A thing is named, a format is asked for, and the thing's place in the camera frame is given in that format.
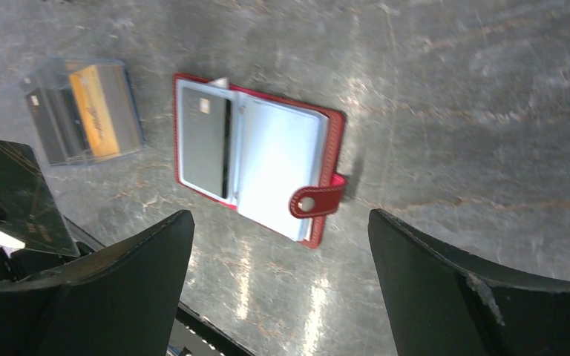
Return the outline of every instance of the open wallet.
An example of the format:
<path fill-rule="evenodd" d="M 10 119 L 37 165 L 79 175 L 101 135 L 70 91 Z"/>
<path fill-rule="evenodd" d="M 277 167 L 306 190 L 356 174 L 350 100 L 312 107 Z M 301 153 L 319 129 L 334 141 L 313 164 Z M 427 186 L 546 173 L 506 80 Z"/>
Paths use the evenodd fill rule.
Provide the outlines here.
<path fill-rule="evenodd" d="M 176 180 L 309 248 L 347 184 L 335 172 L 344 115 L 174 75 Z"/>

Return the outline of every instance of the transparent case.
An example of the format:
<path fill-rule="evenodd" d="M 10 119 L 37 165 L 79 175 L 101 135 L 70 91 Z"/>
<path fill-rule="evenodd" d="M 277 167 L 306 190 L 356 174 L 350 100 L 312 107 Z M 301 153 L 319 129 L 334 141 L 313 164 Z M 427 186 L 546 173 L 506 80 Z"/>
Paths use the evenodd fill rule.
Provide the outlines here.
<path fill-rule="evenodd" d="M 119 60 L 50 58 L 0 91 L 0 109 L 0 131 L 6 133 L 0 139 L 21 142 L 13 136 L 16 126 L 27 130 L 20 120 L 26 111 L 38 140 L 23 143 L 42 147 L 49 165 L 87 165 L 144 146 Z"/>

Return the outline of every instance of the metal snap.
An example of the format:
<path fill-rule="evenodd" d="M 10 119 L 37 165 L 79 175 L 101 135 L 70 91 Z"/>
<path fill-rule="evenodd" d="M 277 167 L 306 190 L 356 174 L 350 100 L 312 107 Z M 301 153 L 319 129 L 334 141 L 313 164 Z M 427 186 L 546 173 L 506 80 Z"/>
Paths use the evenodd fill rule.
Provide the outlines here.
<path fill-rule="evenodd" d="M 315 206 L 315 200 L 312 197 L 304 197 L 298 202 L 298 208 L 305 213 L 310 212 Z"/>

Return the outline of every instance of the card chip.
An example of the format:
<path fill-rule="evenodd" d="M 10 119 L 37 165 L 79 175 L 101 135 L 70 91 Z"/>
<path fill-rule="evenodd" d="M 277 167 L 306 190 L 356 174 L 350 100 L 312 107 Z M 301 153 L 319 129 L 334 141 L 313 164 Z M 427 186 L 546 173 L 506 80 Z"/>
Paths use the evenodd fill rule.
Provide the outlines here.
<path fill-rule="evenodd" d="M 211 113 L 211 101 L 200 98 L 200 111 L 202 111 L 202 113 Z"/>

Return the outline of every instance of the gray table surface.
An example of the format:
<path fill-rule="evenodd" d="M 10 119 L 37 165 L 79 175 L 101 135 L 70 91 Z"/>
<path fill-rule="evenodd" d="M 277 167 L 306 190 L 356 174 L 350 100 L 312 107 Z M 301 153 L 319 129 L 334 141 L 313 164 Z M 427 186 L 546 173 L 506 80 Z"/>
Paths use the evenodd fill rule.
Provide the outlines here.
<path fill-rule="evenodd" d="M 181 300 L 258 355 L 396 353 L 371 208 L 570 280 L 570 1 L 0 0 L 0 88 L 46 56 L 124 60 L 148 141 L 47 169 L 59 207 L 105 243 L 191 210 Z M 176 71 L 347 114 L 350 186 L 318 250 L 174 181 Z M 1 108 L 0 138 L 38 148 L 25 113 Z"/>

